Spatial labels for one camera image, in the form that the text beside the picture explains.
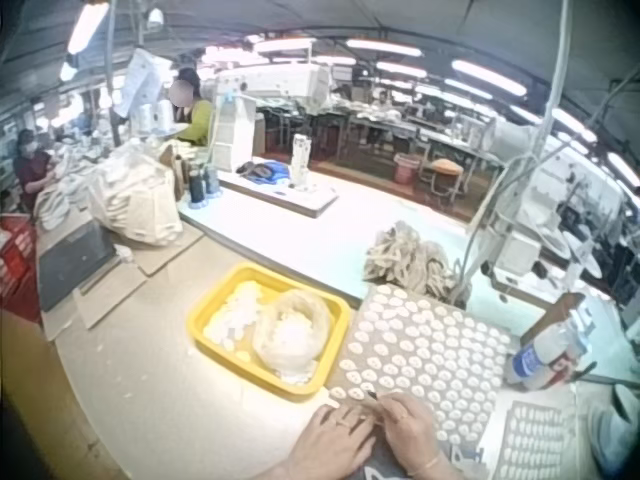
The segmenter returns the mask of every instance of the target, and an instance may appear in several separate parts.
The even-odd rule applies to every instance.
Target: hand
[[[440,454],[435,420],[429,407],[404,393],[380,396],[387,442],[410,475],[421,472]]]
[[[374,437],[367,439],[374,426],[372,416],[356,427],[361,411],[345,405],[316,410],[282,464],[288,474],[285,478],[338,480],[355,472],[371,456],[375,442]]]

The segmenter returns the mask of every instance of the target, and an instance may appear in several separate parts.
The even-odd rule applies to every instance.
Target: yellow shirt
[[[186,130],[180,132],[177,137],[187,140],[199,146],[209,144],[209,121],[211,119],[211,102],[200,99],[191,110],[191,124]]]

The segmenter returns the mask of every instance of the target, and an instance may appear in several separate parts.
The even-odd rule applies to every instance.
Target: person's right hand
[[[387,442],[407,473],[420,472],[440,454],[435,419],[429,407],[404,393],[381,395]]]

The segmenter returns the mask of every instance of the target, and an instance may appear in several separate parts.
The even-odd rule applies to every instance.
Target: woman
[[[178,139],[198,146],[208,145],[211,102],[200,95],[200,77],[193,68],[180,70],[169,89],[169,99],[177,107],[176,122],[189,124],[177,135]]]
[[[396,460],[416,480],[461,480],[440,451],[435,420],[417,398],[391,393],[379,397],[376,416]],[[361,408],[323,406],[311,417],[289,457],[253,480],[340,480],[371,456],[373,416],[360,421]]]
[[[33,130],[22,130],[18,134],[18,155],[13,160],[13,170],[22,187],[22,203],[30,213],[36,205],[36,198],[53,180],[49,171],[51,155],[38,148]]]

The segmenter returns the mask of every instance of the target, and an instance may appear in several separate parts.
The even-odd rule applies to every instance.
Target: stool
[[[426,165],[425,172],[430,178],[431,193],[437,197],[449,198],[453,204],[459,192],[464,169],[446,158],[439,158]]]

